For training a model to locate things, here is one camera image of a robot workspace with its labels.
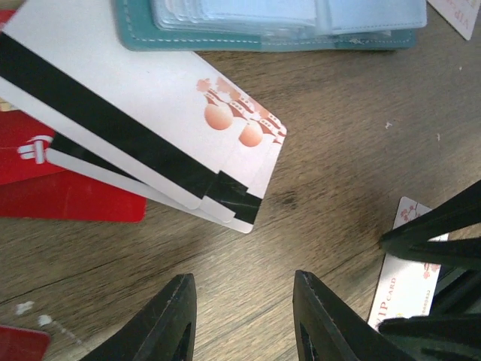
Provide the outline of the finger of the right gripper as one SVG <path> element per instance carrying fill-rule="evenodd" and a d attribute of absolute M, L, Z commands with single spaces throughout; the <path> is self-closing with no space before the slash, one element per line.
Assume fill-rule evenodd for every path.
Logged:
<path fill-rule="evenodd" d="M 400 259 L 480 269 L 480 238 L 435 241 L 438 236 L 480 223 L 480 182 L 428 213 L 385 233 L 380 246 Z"/>
<path fill-rule="evenodd" d="M 480 315 L 386 319 L 379 333 L 416 360 L 479 360 Z"/>

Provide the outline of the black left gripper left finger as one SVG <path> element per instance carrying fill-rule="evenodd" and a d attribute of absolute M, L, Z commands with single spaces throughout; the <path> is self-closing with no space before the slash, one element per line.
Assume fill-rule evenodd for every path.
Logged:
<path fill-rule="evenodd" d="M 197 317 L 195 278 L 176 275 L 88 360 L 191 360 Z"/>

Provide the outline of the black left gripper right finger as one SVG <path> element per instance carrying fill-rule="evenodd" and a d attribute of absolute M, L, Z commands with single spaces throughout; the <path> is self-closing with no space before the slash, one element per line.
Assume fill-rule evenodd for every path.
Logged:
<path fill-rule="evenodd" d="M 297 270 L 293 317 L 300 360 L 411 360 L 312 272 Z"/>

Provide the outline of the white striped sunset card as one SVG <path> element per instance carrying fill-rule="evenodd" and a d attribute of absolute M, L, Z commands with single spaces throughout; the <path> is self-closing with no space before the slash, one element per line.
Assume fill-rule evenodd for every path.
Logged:
<path fill-rule="evenodd" d="M 196 53 L 124 47 L 110 1 L 24 2 L 1 33 L 1 95 L 190 209 L 256 112 Z"/>

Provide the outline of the teal card holder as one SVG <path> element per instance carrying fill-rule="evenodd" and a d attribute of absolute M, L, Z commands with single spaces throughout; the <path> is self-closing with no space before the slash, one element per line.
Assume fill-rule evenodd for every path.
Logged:
<path fill-rule="evenodd" d="M 397 50 L 427 24 L 424 1 L 114 1 L 137 51 Z"/>

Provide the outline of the white blossom card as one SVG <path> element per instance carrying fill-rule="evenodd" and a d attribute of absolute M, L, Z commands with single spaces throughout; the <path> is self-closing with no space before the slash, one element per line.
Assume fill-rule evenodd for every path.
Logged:
<path fill-rule="evenodd" d="M 429 315 L 439 274 L 438 264 L 414 262 L 387 254 L 368 325 L 377 329 L 385 319 Z"/>

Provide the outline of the red VIP card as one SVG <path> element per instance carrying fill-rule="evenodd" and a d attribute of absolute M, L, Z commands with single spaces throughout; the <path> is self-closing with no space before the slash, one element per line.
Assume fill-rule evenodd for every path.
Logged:
<path fill-rule="evenodd" d="M 50 341 L 46 332 L 1 325 L 1 361 L 42 361 Z"/>

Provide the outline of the red card white logo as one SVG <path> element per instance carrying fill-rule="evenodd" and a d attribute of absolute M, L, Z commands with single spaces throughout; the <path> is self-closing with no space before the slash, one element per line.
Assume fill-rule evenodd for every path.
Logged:
<path fill-rule="evenodd" d="M 146 199 L 47 161 L 55 132 L 21 111 L 1 114 L 1 216 L 136 223 Z"/>

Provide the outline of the white VIP sunset card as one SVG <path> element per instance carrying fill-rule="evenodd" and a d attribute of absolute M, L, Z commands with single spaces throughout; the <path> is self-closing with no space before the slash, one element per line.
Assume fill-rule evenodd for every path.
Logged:
<path fill-rule="evenodd" d="M 464 40 L 471 39 L 480 0 L 428 0 L 428 3 Z"/>

